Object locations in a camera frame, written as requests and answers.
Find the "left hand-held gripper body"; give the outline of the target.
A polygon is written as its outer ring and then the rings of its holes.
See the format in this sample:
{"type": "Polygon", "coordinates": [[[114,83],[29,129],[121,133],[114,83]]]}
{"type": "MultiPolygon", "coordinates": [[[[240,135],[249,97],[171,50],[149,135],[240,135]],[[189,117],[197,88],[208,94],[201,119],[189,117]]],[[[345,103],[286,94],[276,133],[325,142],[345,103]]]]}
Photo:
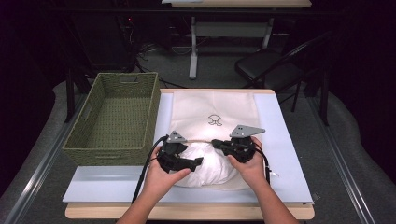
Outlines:
{"type": "Polygon", "coordinates": [[[194,172],[196,167],[203,163],[204,158],[201,157],[194,160],[181,158],[181,153],[177,153],[178,143],[186,145],[187,139],[176,131],[172,131],[166,136],[166,139],[157,154],[159,164],[166,173],[169,173],[170,171],[180,171],[186,168],[189,168],[194,172]]]}

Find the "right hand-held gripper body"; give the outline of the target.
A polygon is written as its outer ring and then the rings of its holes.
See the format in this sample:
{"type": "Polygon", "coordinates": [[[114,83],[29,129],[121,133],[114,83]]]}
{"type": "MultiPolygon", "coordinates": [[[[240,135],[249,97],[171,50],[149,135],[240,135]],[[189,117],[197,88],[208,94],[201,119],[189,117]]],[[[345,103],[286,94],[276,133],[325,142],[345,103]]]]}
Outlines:
{"type": "Polygon", "coordinates": [[[229,145],[230,152],[226,155],[234,156],[239,162],[245,163],[253,158],[256,151],[254,143],[251,140],[253,135],[264,133],[263,128],[250,127],[246,125],[237,125],[230,133],[232,143],[229,145]]]}

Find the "white mesh laundry bag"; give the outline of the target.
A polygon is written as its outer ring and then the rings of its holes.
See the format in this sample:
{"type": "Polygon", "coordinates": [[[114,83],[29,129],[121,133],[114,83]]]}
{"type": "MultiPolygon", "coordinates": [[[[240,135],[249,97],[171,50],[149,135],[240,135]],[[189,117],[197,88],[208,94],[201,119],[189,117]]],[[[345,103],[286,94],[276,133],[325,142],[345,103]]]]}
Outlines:
{"type": "Polygon", "coordinates": [[[202,164],[182,180],[179,187],[241,190],[248,184],[232,167],[213,139],[228,140],[238,125],[258,127],[260,118],[250,92],[176,91],[170,129],[188,140],[183,159],[201,158],[202,164]]]}

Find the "person's left hand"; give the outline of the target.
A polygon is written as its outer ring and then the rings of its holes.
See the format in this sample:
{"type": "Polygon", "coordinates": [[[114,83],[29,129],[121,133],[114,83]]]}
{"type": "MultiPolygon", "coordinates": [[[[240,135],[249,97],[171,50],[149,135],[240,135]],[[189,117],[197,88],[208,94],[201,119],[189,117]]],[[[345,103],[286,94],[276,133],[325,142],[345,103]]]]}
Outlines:
{"type": "Polygon", "coordinates": [[[157,200],[160,200],[176,182],[180,181],[191,172],[189,168],[186,168],[175,173],[166,173],[157,160],[159,150],[160,147],[155,147],[151,154],[144,187],[142,189],[142,194],[147,194],[157,200]]]}

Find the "person's right hand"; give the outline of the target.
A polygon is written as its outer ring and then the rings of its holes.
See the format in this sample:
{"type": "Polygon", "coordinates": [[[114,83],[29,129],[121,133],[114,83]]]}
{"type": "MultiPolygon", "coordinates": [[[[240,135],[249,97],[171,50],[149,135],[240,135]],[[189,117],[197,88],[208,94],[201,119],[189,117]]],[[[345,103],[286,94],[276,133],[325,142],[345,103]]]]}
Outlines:
{"type": "Polygon", "coordinates": [[[254,190],[264,189],[269,184],[264,172],[264,158],[262,153],[262,143],[256,138],[251,137],[257,151],[250,161],[245,163],[239,162],[235,157],[228,156],[231,165],[240,173],[244,181],[254,190]]]}

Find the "pale blue table board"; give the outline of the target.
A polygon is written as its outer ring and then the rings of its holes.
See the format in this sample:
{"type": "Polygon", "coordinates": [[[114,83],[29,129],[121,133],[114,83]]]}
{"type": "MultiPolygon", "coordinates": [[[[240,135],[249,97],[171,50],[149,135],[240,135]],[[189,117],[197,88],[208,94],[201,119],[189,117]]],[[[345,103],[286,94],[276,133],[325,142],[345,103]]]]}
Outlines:
{"type": "MultiPolygon", "coordinates": [[[[263,153],[269,161],[271,186],[283,203],[313,202],[304,173],[290,139],[279,103],[273,93],[254,95],[260,126],[263,153]]],[[[130,203],[140,166],[79,166],[64,195],[64,203],[130,203]]],[[[254,203],[249,188],[224,190],[212,187],[172,187],[161,203],[254,203]]]]}

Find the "green woven basket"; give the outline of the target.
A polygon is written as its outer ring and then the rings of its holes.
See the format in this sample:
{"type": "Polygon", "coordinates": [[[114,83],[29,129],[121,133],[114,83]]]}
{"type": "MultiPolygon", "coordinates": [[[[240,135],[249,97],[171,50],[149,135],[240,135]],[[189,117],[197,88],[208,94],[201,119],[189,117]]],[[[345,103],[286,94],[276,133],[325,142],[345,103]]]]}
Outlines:
{"type": "Polygon", "coordinates": [[[154,141],[161,99],[156,73],[100,73],[64,153],[79,166],[142,165],[154,141]]]}

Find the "black folding chair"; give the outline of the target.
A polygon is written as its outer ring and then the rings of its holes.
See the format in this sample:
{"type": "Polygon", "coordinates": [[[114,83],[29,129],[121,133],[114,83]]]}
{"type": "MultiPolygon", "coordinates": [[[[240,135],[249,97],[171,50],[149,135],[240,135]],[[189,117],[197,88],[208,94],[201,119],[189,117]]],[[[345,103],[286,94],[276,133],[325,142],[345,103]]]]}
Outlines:
{"type": "Polygon", "coordinates": [[[290,111],[294,112],[302,82],[319,70],[318,66],[309,63],[309,55],[327,44],[331,37],[332,32],[326,32],[287,53],[260,49],[238,60],[234,70],[247,82],[244,89],[268,89],[281,93],[295,86],[295,92],[281,101],[284,103],[292,98],[290,111]]]}

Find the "white-framed desk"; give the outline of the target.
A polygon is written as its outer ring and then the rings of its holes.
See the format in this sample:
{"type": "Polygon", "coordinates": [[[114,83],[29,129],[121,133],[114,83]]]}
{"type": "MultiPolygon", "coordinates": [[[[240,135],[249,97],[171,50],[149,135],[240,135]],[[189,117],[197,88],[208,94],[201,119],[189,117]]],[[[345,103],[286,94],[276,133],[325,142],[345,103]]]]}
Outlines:
{"type": "MultiPolygon", "coordinates": [[[[310,0],[162,0],[172,7],[192,8],[310,8],[310,0]]],[[[225,21],[213,19],[196,20],[191,17],[191,66],[190,79],[197,78],[198,49],[197,37],[261,37],[262,47],[266,48],[273,29],[274,19],[267,21],[225,21]]]]}

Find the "black metal stand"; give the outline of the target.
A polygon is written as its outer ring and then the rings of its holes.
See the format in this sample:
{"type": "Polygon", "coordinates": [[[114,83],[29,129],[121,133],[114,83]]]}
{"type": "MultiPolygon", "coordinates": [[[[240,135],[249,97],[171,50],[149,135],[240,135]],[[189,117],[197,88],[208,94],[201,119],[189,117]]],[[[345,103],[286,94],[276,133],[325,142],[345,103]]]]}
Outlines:
{"type": "Polygon", "coordinates": [[[75,80],[74,80],[74,72],[72,69],[68,70],[66,74],[66,104],[67,104],[67,113],[65,122],[69,122],[71,118],[73,118],[75,114],[75,80]]]}

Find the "metal floor rail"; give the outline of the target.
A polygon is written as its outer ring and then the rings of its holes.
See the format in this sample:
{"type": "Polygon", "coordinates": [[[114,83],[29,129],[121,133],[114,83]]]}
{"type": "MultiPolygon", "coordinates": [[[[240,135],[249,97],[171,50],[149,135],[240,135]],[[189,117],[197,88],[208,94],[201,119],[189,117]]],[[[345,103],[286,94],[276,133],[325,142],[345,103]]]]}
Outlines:
{"type": "Polygon", "coordinates": [[[65,93],[56,94],[45,127],[21,169],[0,197],[0,224],[18,223],[44,184],[71,129],[71,122],[65,121],[66,102],[65,93]]]}
{"type": "Polygon", "coordinates": [[[355,211],[361,221],[361,224],[376,224],[375,219],[367,206],[366,201],[361,193],[359,186],[357,185],[355,178],[349,170],[347,162],[345,161],[340,147],[338,146],[336,139],[332,133],[332,129],[329,125],[326,125],[319,114],[319,104],[315,98],[308,97],[307,102],[313,111],[315,120],[320,128],[322,135],[324,136],[328,149],[330,151],[333,163],[340,175],[343,185],[346,189],[349,200],[352,202],[355,211]]]}

